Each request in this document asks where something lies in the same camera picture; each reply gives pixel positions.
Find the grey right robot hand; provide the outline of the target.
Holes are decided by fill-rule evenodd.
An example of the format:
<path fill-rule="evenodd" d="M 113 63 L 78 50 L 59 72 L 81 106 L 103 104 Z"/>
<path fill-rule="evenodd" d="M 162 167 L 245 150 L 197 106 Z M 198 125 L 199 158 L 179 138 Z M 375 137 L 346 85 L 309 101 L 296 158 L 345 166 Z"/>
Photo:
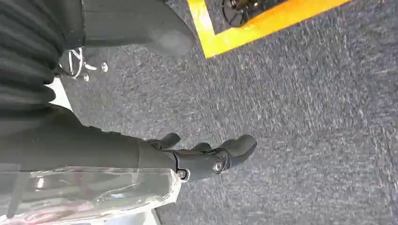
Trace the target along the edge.
<path fill-rule="evenodd" d="M 194 35 L 163 0 L 3 0 L 0 3 L 0 161 L 21 171 L 168 168 L 200 180 L 244 163 L 250 135 L 213 149 L 174 150 L 180 137 L 143 140 L 87 127 L 53 104 L 61 56 L 79 47 L 138 44 L 182 56 Z"/>

